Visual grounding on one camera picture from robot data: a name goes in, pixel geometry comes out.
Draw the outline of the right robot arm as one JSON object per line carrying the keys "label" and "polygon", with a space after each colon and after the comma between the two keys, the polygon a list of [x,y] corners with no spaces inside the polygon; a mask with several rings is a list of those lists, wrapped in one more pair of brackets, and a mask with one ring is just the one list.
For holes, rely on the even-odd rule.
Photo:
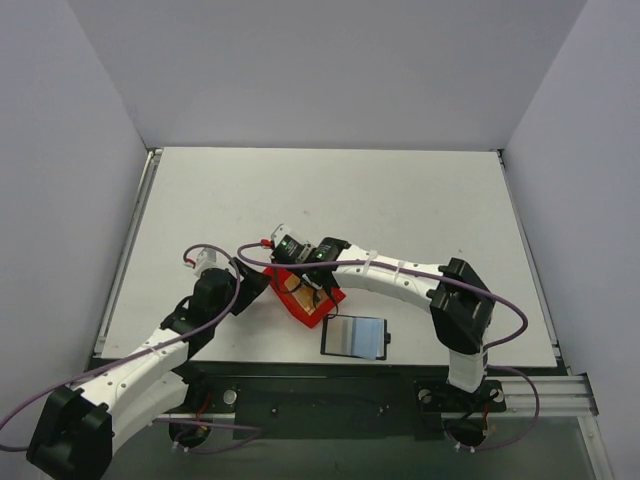
{"label": "right robot arm", "polygon": [[449,350],[446,394],[468,409],[483,395],[485,338],[495,301],[464,260],[446,265],[411,263],[365,250],[346,240],[324,238],[318,245],[283,227],[270,236],[271,260],[316,289],[357,289],[411,304],[430,313],[436,338]]}

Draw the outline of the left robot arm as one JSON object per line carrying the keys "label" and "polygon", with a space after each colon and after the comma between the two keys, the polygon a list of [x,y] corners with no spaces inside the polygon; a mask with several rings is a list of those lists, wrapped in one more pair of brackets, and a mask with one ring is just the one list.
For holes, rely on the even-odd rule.
{"label": "left robot arm", "polygon": [[99,479],[114,454],[166,411],[200,408],[204,384],[188,361],[214,337],[227,314],[242,313],[270,278],[239,259],[207,268],[150,337],[131,354],[53,390],[26,451],[29,463],[53,479]]}

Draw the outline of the black card holder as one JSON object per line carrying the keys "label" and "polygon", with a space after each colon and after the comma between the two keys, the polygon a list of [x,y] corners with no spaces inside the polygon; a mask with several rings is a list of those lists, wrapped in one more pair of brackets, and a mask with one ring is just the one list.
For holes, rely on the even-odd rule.
{"label": "black card holder", "polygon": [[391,334],[386,319],[337,315],[323,320],[320,354],[385,361]]}

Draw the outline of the red plastic bin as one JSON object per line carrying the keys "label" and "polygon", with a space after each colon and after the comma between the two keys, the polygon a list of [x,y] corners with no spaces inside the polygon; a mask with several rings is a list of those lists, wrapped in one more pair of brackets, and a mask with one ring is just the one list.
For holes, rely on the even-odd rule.
{"label": "red plastic bin", "polygon": [[286,310],[308,328],[336,316],[340,303],[346,299],[340,288],[331,288],[330,293],[316,290],[285,269],[268,267],[263,273],[270,277],[270,286]]}

